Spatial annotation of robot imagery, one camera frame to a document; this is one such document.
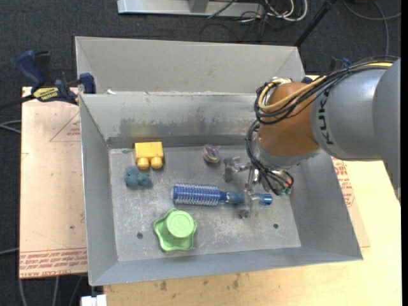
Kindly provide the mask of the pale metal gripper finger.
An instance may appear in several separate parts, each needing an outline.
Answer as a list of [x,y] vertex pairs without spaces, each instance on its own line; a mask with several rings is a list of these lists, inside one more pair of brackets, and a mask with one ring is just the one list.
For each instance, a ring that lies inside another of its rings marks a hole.
[[225,182],[231,182],[236,173],[240,173],[251,168],[251,163],[249,161],[243,163],[240,156],[228,157],[224,159],[223,163]]
[[259,214],[259,196],[252,189],[244,190],[244,204],[238,215],[241,219],[256,217]]

